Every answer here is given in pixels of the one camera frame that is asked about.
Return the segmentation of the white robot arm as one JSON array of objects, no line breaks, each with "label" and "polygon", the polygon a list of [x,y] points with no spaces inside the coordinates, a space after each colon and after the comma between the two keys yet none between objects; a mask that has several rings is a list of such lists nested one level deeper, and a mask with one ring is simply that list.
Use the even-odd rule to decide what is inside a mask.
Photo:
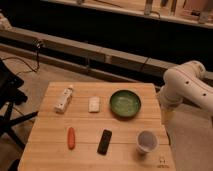
[{"label": "white robot arm", "polygon": [[161,122],[167,124],[173,110],[186,98],[213,116],[213,87],[202,81],[206,69],[199,61],[189,61],[167,69],[164,85],[157,93],[161,106]]}]

